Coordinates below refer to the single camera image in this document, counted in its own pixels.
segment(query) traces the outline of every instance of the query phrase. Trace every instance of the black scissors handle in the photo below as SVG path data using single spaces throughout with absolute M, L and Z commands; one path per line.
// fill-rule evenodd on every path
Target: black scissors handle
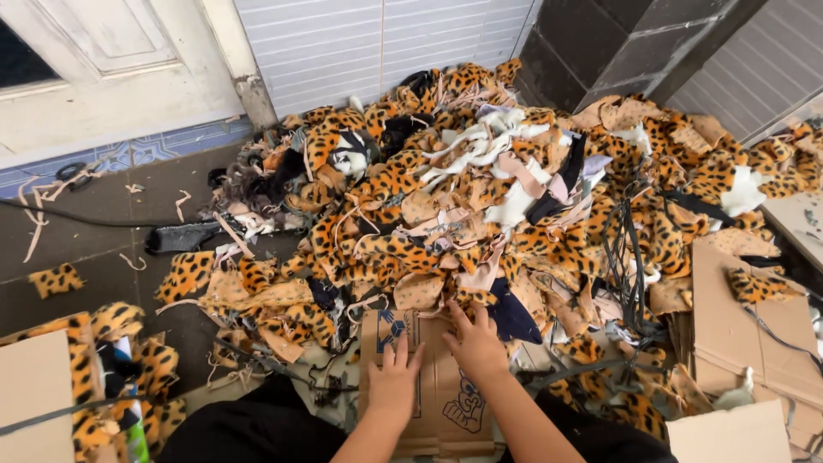
M 83 169 L 86 169 L 86 166 L 87 164 L 85 162 L 73 162 L 71 164 L 67 164 L 63 167 L 60 167 L 60 169 L 54 174 L 54 178 L 64 182 L 69 181 L 72 178 L 74 178 L 75 175 L 83 171 Z M 91 174 L 94 173 L 95 170 L 92 168 L 88 169 L 88 171 Z M 83 188 L 84 186 L 88 185 L 89 182 L 91 182 L 91 178 L 92 177 L 89 177 L 88 175 L 84 175 L 79 179 L 74 180 L 71 184 L 69 184 L 68 190 L 77 191 L 80 188 Z

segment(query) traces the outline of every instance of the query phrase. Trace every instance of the person's right hand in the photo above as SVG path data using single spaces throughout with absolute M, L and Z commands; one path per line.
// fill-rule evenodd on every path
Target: person's right hand
M 450 333 L 443 333 L 443 339 L 457 359 L 458 365 L 468 378 L 478 387 L 498 375 L 509 374 L 509 360 L 506 349 L 497 338 L 497 324 L 489 318 L 489 312 L 482 304 L 472 304 L 474 325 L 463 309 L 455 301 L 449 301 L 452 320 L 463 334 L 460 344 Z

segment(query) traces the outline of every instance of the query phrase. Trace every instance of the pile of fabric scraps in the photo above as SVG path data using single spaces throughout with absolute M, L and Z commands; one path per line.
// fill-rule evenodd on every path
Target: pile of fabric scraps
M 298 250 L 179 255 L 158 299 L 208 286 L 193 301 L 221 337 L 282 362 L 311 343 L 341 352 L 376 297 L 445 319 L 447 302 L 470 317 L 482 304 L 513 363 L 525 341 L 585 367 L 559 372 L 553 393 L 665 441 L 666 419 L 712 409 L 686 365 L 663 368 L 659 317 L 691 304 L 692 241 L 744 236 L 773 252 L 756 208 L 820 188 L 821 133 L 744 149 L 715 118 L 640 95 L 574 116 L 528 107 L 508 88 L 519 67 L 421 71 L 365 108 L 287 116 L 217 173 L 212 211 L 254 231 L 299 218 Z M 620 367 L 598 366 L 601 330 Z
M 77 463 L 93 461 L 98 449 L 109 444 L 121 463 L 148 462 L 186 418 L 185 400 L 167 400 L 169 387 L 178 380 L 178 354 L 164 345 L 163 334 L 137 340 L 144 315 L 138 306 L 115 302 L 91 315 L 78 313 L 0 339 L 2 347 L 66 330 L 75 405 L 123 398 L 72 414 Z

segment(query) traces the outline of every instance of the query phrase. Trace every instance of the floor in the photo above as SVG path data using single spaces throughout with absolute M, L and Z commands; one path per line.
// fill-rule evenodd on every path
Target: floor
M 211 190 L 206 178 L 209 170 L 225 167 L 236 159 L 239 145 L 221 147 L 168 161 L 136 166 L 94 179 L 76 192 L 64 191 L 54 203 L 47 205 L 84 217 L 111 221 L 146 221 L 149 223 L 178 222 L 174 201 L 183 198 L 180 190 L 192 198 L 182 210 L 186 220 L 197 220 L 198 210 L 207 204 Z M 143 185 L 141 193 L 131 194 L 125 185 Z M 29 262 L 23 264 L 35 226 L 25 213 L 16 208 L 0 208 L 0 255 L 6 265 L 0 268 L 0 336 L 17 332 L 80 311 L 94 311 L 105 303 L 124 301 L 146 311 L 143 335 L 165 331 L 166 344 L 180 355 L 177 373 L 180 381 L 172 386 L 177 396 L 206 383 L 212 368 L 207 353 L 212 349 L 212 336 L 217 326 L 195 306 L 176 306 L 162 315 L 155 309 L 162 304 L 154 299 L 154 291 L 169 272 L 172 255 L 151 256 L 143 250 L 147 229 L 93 227 L 60 217 L 49 217 L 40 243 Z M 262 236 L 250 248 L 278 257 L 291 256 L 300 240 L 298 236 Z M 204 248 L 213 250 L 229 242 L 228 236 L 218 236 Z M 146 269 L 131 269 L 120 255 L 126 255 L 140 266 L 137 258 L 146 261 Z M 77 291 L 58 294 L 41 300 L 27 275 L 52 269 L 62 263 L 75 266 L 86 285 Z M 218 368 L 215 378 L 229 371 Z

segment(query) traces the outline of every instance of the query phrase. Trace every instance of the white tiled wall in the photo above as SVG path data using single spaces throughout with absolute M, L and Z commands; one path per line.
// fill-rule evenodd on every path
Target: white tiled wall
M 823 0 L 769 0 L 668 101 L 742 143 L 820 95 Z
M 235 0 L 278 116 L 518 56 L 542 0 Z

